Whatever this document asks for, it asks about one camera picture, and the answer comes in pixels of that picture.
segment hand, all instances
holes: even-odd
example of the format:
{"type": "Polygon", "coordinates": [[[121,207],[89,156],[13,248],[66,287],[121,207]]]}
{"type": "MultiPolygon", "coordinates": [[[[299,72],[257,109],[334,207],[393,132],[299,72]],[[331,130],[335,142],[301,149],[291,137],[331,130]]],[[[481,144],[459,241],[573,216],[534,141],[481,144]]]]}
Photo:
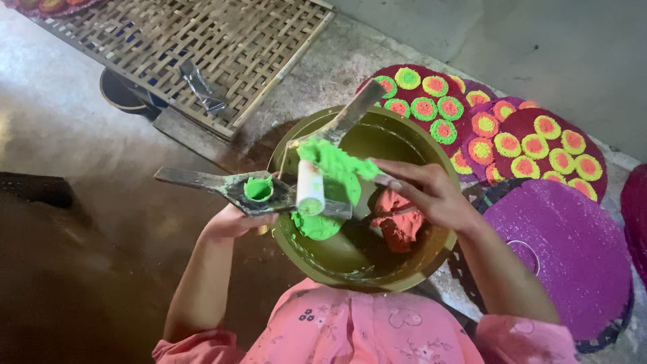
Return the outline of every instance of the hand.
{"type": "Polygon", "coordinates": [[[440,165],[417,166],[383,159],[373,159],[373,162],[399,178],[390,182],[389,188],[411,201],[432,224],[466,233],[483,220],[440,165]]]}
{"type": "Polygon", "coordinates": [[[277,217],[278,214],[271,214],[252,218],[229,203],[206,224],[204,231],[217,238],[237,238],[251,228],[274,223],[277,217]]]}

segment woman's left hand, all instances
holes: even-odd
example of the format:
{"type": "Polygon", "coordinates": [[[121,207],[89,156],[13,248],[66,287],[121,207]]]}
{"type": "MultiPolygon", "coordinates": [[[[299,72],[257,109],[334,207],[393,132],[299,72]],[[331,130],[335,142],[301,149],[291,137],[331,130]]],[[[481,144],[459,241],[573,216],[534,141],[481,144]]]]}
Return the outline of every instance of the woman's left hand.
{"type": "Polygon", "coordinates": [[[278,214],[271,214],[252,218],[229,203],[209,221],[204,231],[213,237],[237,238],[249,229],[274,223],[277,217],[278,214]]]}

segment bamboo tray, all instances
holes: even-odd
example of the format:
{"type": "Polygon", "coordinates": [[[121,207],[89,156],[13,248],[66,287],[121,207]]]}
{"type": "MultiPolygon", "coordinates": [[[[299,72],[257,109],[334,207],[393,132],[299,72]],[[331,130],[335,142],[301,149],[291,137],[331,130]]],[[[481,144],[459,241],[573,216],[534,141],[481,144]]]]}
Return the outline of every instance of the bamboo tray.
{"type": "Polygon", "coordinates": [[[229,140],[333,16],[320,0],[106,0],[32,21],[229,140]],[[187,59],[228,104],[216,116],[180,77],[187,59]]]}

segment olive green bowl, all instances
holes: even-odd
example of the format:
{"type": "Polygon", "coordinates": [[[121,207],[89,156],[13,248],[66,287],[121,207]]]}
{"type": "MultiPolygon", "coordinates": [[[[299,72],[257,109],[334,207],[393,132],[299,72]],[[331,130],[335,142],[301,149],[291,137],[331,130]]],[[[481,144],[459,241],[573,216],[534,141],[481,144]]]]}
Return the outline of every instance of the olive green bowl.
{"type": "MultiPolygon", "coordinates": [[[[268,171],[277,171],[285,144],[307,135],[332,120],[343,106],[321,110],[299,121],[272,154],[268,171]]],[[[428,131],[390,110],[371,107],[342,140],[349,155],[406,161],[416,165],[440,164],[459,188],[452,164],[428,131]]],[[[285,172],[297,174],[298,161],[286,160],[285,172]]],[[[282,214],[273,235],[285,254],[315,282],[356,291],[403,291],[422,282],[444,262],[456,242],[450,229],[425,223],[409,253],[392,253],[379,228],[361,223],[375,208],[383,187],[360,179],[362,195],[347,221],[333,237],[316,241],[302,236],[289,214],[282,214]]]]}

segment pink floral shirt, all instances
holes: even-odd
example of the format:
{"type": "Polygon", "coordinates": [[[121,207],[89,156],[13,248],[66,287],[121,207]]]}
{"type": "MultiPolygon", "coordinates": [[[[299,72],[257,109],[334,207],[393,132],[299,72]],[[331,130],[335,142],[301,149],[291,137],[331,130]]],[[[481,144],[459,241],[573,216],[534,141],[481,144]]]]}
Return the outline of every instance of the pink floral shirt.
{"type": "Polygon", "coordinates": [[[224,330],[161,340],[157,363],[577,363],[568,329],[486,315],[476,344],[436,302],[409,293],[365,294],[309,279],[286,291],[245,354],[224,330]]]}

